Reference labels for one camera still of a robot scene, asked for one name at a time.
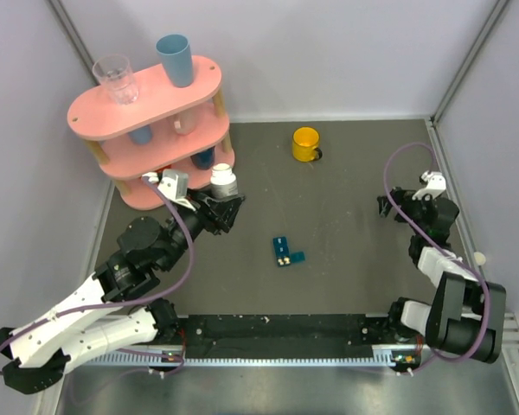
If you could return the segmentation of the white pill bottle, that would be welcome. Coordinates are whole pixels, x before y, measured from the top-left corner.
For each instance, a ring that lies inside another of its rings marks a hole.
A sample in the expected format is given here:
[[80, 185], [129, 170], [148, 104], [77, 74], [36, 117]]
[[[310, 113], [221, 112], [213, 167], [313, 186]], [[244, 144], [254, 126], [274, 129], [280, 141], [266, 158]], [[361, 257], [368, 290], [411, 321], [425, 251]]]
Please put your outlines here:
[[210, 189], [215, 199], [223, 199], [239, 193], [236, 175], [229, 164], [218, 163], [212, 168]]

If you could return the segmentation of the teal pill organizer box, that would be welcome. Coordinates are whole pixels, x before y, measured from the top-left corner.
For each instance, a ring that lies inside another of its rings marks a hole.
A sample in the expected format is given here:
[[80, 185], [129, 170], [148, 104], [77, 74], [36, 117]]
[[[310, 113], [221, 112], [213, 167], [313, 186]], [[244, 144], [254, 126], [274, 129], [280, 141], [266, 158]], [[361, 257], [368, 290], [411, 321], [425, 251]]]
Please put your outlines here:
[[[293, 264], [299, 264], [305, 261], [304, 252], [291, 252], [285, 236], [279, 236], [272, 239], [273, 252], [275, 256], [276, 266], [279, 268], [287, 267]], [[290, 264], [284, 260], [285, 257], [290, 258]], [[281, 265], [278, 259], [283, 259], [284, 264]]]

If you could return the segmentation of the white bottle cap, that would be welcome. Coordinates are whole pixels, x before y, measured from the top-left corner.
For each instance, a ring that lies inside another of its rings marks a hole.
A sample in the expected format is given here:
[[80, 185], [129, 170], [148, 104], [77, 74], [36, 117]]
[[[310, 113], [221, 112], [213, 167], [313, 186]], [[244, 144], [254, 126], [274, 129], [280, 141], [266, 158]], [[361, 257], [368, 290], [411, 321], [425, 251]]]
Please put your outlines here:
[[481, 252], [474, 252], [473, 258], [478, 266], [482, 266], [486, 263], [486, 256]]

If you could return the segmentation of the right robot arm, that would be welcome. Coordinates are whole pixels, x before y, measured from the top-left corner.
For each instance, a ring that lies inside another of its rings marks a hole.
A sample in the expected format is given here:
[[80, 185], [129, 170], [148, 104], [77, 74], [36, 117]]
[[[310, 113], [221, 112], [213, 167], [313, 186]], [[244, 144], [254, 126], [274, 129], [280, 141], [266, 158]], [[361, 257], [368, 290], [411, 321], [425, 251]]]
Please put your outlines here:
[[393, 199], [413, 221], [408, 254], [436, 293], [430, 304], [405, 297], [393, 302], [386, 321], [388, 335], [406, 342], [419, 334], [429, 347], [456, 355], [475, 347], [472, 359], [492, 363], [501, 352], [506, 290], [500, 284], [480, 284], [453, 252], [448, 238], [458, 206], [443, 196], [415, 200], [413, 195], [397, 187], [389, 196], [379, 196], [379, 215], [389, 215]]

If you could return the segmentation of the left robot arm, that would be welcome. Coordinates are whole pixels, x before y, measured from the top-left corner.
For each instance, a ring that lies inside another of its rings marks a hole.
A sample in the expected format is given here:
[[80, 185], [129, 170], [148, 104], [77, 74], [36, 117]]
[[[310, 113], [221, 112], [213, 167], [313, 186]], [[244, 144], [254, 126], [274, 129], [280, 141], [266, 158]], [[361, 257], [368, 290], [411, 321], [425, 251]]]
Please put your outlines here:
[[153, 294], [156, 271], [170, 271], [183, 255], [192, 259], [201, 232], [228, 233], [245, 199], [190, 190], [183, 205], [169, 206], [167, 223], [133, 220], [118, 237], [119, 249], [68, 297], [21, 328], [0, 329], [0, 355], [9, 360], [0, 369], [4, 384], [38, 393], [101, 355], [173, 341], [180, 323], [166, 297], [182, 282]]

